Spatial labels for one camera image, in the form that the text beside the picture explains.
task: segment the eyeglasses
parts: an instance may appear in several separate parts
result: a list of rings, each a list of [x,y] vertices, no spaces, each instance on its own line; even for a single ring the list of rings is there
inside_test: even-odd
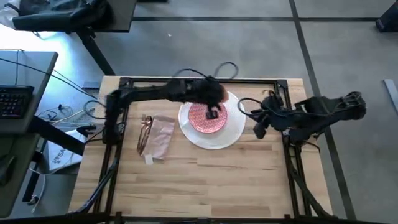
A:
[[[139,155],[142,155],[142,152],[145,149],[145,145],[147,144],[150,128],[152,127],[153,117],[142,115],[141,119],[141,132],[139,134],[138,144],[137,144],[137,152]]]

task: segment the electrical cord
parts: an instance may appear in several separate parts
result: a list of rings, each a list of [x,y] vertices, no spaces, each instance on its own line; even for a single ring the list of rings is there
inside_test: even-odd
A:
[[[317,148],[318,151],[319,151],[319,153],[321,152],[321,148],[320,148],[319,146],[317,146],[316,144],[314,144],[314,143],[312,143],[312,142],[309,142],[309,141],[304,141],[304,143],[305,143],[305,144],[309,144],[309,145],[311,145],[311,146]]]
[[[198,70],[195,70],[195,69],[192,69],[192,68],[184,68],[184,69],[181,69],[181,70],[179,70],[178,72],[176,72],[176,73],[172,76],[172,78],[177,77],[177,76],[179,76],[182,72],[186,72],[186,71],[197,73],[197,74],[199,74],[199,75],[201,75],[201,76],[203,76],[203,77],[205,77],[205,78],[207,77],[207,75],[203,74],[202,72],[199,72]]]
[[[19,64],[19,51],[23,51],[23,50],[17,50],[17,68],[16,68],[16,75],[15,75],[15,83],[14,83],[14,85],[17,85],[17,83],[18,83],[18,64]]]
[[[49,173],[49,174],[43,174],[43,173],[40,173],[40,172],[37,172],[36,170],[33,170],[32,168],[29,168],[32,172],[35,172],[36,174],[39,174],[39,175],[43,175],[43,187],[42,187],[42,190],[40,191],[40,195],[39,195],[39,199],[37,200],[37,202],[36,202],[36,204],[35,204],[35,206],[33,207],[33,209],[30,211],[32,214],[36,211],[36,207],[37,207],[37,205],[40,203],[40,201],[41,201],[41,199],[42,199],[42,197],[43,197],[43,193],[44,193],[44,189],[45,189],[45,177],[47,176],[47,175],[52,175],[52,174],[54,174],[54,173],[56,173],[58,170],[60,170],[60,169],[63,169],[63,168],[65,168],[66,166],[67,166],[67,164],[72,160],[72,157],[75,155],[75,153],[71,153],[70,154],[70,157],[69,157],[69,160],[67,160],[66,161],[66,163],[64,163],[62,166],[60,166],[58,169],[56,169],[56,170],[54,170],[53,172],[51,172],[51,173]]]
[[[95,138],[95,136],[101,134],[103,131],[104,131],[104,129],[102,129],[101,131],[98,131],[97,133],[95,133],[92,137],[90,137],[90,138],[85,142],[85,144],[88,144],[89,142],[93,142],[93,141],[102,140],[102,139],[93,139],[93,138]]]
[[[235,73],[234,73],[234,75],[231,78],[229,78],[230,80],[232,80],[233,78],[235,78],[238,75],[239,67],[235,63],[233,63],[233,62],[224,62],[224,63],[221,63],[219,66],[217,66],[217,68],[216,68],[216,70],[215,70],[215,72],[213,74],[213,77],[216,78],[217,75],[218,75],[218,72],[220,71],[220,69],[222,67],[224,67],[225,65],[232,65],[235,68]]]
[[[55,122],[53,123],[53,125],[55,125],[55,124],[57,124],[57,123],[59,123],[59,122],[65,121],[66,119],[72,118],[72,117],[74,117],[74,116],[76,116],[76,115],[78,115],[78,114],[80,114],[80,113],[82,113],[82,112],[86,112],[86,113],[87,113],[86,108],[85,108],[84,110],[78,111],[78,112],[76,112],[76,113],[74,113],[74,114],[72,114],[72,115],[70,115],[70,116],[68,116],[68,117],[66,117],[66,118],[62,118],[61,120],[55,121]]]
[[[100,141],[100,140],[102,140],[102,139],[93,139],[93,138],[95,138],[95,136],[101,134],[103,131],[104,131],[104,129],[102,129],[101,131],[98,131],[96,134],[94,134],[92,137],[90,137],[90,138],[85,142],[85,144],[88,144],[89,142],[93,142],[93,141]],[[73,157],[74,155],[75,155],[75,153],[71,153],[71,155],[70,155],[70,157],[69,157],[69,160],[67,160],[66,163],[64,163],[64,165],[60,166],[59,168],[57,168],[56,170],[54,170],[53,172],[51,172],[51,173],[49,173],[49,174],[43,174],[43,173],[37,172],[36,170],[33,170],[32,168],[29,168],[32,172],[35,172],[36,174],[39,174],[39,175],[43,175],[43,187],[42,187],[42,190],[40,191],[39,199],[37,200],[35,206],[33,207],[32,211],[31,211],[31,213],[34,213],[34,212],[36,211],[36,207],[37,207],[37,205],[40,203],[40,200],[41,200],[42,197],[43,197],[43,193],[44,193],[44,189],[45,189],[45,182],[46,182],[45,177],[46,177],[47,175],[52,175],[52,174],[58,172],[58,170],[60,170],[60,169],[65,168],[65,167],[67,166],[67,164],[72,160],[72,157]]]
[[[79,91],[80,93],[82,93],[82,94],[84,94],[84,95],[87,95],[87,96],[89,96],[89,97],[92,97],[92,98],[96,99],[95,96],[93,96],[93,95],[87,93],[87,92],[84,91],[83,89],[80,90],[80,89],[76,88],[76,87],[73,86],[71,83],[68,83],[67,81],[65,81],[65,80],[63,80],[63,79],[61,79],[61,78],[59,78],[59,77],[57,77],[57,76],[55,76],[55,75],[52,75],[52,74],[50,74],[50,73],[41,71],[41,70],[39,70],[39,69],[37,69],[37,68],[31,67],[31,66],[28,66],[28,65],[24,65],[24,64],[21,64],[21,63],[13,62],[13,61],[10,61],[10,60],[7,60],[7,59],[0,58],[0,60],[2,60],[2,61],[4,61],[4,62],[9,62],[9,63],[13,63],[13,64],[16,64],[16,65],[20,65],[20,66],[23,66],[23,67],[27,67],[27,68],[30,68],[30,69],[35,70],[35,71],[37,71],[37,72],[44,73],[44,74],[46,74],[46,75],[50,75],[51,77],[54,77],[54,78],[56,78],[57,80],[60,80],[60,81],[62,81],[62,82],[64,82],[64,83],[66,83],[67,85],[71,86],[72,88],[74,88],[75,90]]]
[[[101,106],[103,106],[104,108],[106,108],[106,106],[105,106],[103,103],[99,102],[98,100],[89,100],[89,101],[87,101],[87,102],[84,104],[84,106],[83,106],[83,111],[87,114],[87,116],[92,117],[92,118],[94,118],[94,119],[105,119],[105,118],[99,118],[99,117],[96,117],[96,116],[94,116],[94,115],[91,115],[91,114],[88,112],[88,110],[87,110],[87,105],[88,105],[89,103],[98,103],[98,104],[100,104]]]
[[[87,125],[94,125],[93,123],[73,123],[73,122],[67,122],[67,121],[61,121],[58,123],[62,123],[62,124],[72,124],[72,125],[77,125],[77,126],[87,126]]]
[[[57,118],[57,116],[58,116],[58,113],[55,112],[55,111],[53,111],[53,110],[55,110],[55,109],[58,109],[62,114],[64,114],[64,113],[63,113],[63,110],[69,110],[69,114],[66,115],[66,116],[71,116],[71,115],[73,115],[73,108],[72,108],[72,107],[70,107],[70,106],[62,106],[61,104],[59,104],[57,107],[50,108],[50,109],[47,109],[47,110],[45,110],[45,111],[40,112],[37,116],[40,117],[40,118],[43,118],[42,115],[43,115],[44,113],[46,113],[46,112],[49,112],[49,113],[52,113],[52,114],[53,114],[53,116],[50,116],[49,114],[47,115],[49,121],[54,121],[55,118]]]
[[[219,66],[217,66],[217,68],[216,68],[216,70],[215,70],[215,72],[214,72],[214,74],[213,74],[213,77],[214,77],[214,78],[217,77],[217,75],[218,75],[220,69],[221,69],[222,67],[224,67],[225,65],[232,65],[232,66],[235,68],[235,73],[232,75],[232,77],[229,78],[230,80],[234,79],[234,78],[238,75],[238,73],[239,73],[239,67],[238,67],[235,63],[233,63],[233,62],[224,62],[224,63],[221,63]],[[192,69],[192,68],[184,68],[184,69],[181,69],[181,70],[179,70],[178,72],[176,72],[176,73],[172,76],[172,78],[179,76],[182,72],[194,72],[194,73],[197,73],[197,74],[199,74],[199,75],[201,75],[201,76],[203,76],[203,77],[205,77],[205,78],[208,78],[207,75],[203,74],[202,72],[199,72],[198,70]]]
[[[80,88],[79,85],[77,85],[74,81],[70,80],[69,78],[67,78],[65,75],[62,75],[60,72],[58,72],[57,70],[53,69],[53,71],[57,74],[59,74],[60,76],[62,76],[64,79],[70,81],[71,83],[73,83],[75,86],[77,86],[78,88]]]
[[[250,98],[250,97],[241,98],[241,99],[238,101],[238,110],[239,110],[242,114],[245,114],[246,116],[250,116],[250,115],[253,115],[253,114],[252,114],[252,113],[246,113],[246,112],[244,112],[244,111],[242,110],[242,108],[241,108],[241,103],[242,103],[242,101],[245,101],[245,100],[256,102],[256,103],[258,103],[258,104],[260,105],[260,107],[261,107],[262,109],[266,108],[267,110],[271,111],[272,113],[274,113],[274,114],[277,115],[277,116],[280,116],[280,117],[283,117],[283,118],[286,118],[286,117],[287,117],[287,115],[276,113],[276,112],[275,112],[273,109],[271,109],[269,106],[263,105],[262,102],[260,102],[259,100],[256,100],[256,99],[253,99],[253,98]]]

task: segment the white paper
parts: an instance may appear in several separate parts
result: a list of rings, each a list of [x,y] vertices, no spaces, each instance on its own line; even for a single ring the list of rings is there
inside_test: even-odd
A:
[[[152,158],[151,154],[144,155],[144,158],[145,158],[145,164],[152,165],[154,163],[154,158]]]
[[[78,131],[68,131],[67,134],[73,136],[77,140],[81,142],[86,142],[86,137],[80,134]],[[49,170],[53,172],[60,167],[68,167],[70,165],[74,165],[78,162],[81,162],[81,156],[75,153],[72,153],[69,150],[62,148],[61,146],[49,142]]]

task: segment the black metal table leg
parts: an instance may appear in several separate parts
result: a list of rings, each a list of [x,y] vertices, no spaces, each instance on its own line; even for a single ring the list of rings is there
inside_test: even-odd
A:
[[[100,67],[100,69],[104,72],[105,75],[115,75],[112,67],[106,60],[105,56],[102,54],[100,48],[94,41],[95,34],[90,30],[81,30],[76,32],[80,37],[83,45],[86,47],[87,51],[93,57],[94,61]]]
[[[84,143],[36,116],[30,122],[28,132],[37,133],[44,139],[54,142],[64,149],[68,149],[81,156],[83,155],[85,149]]]

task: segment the black bag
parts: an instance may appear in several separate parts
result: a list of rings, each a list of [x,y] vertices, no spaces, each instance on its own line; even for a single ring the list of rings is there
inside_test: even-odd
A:
[[[21,0],[17,30],[75,31],[98,21],[110,22],[107,0]]]

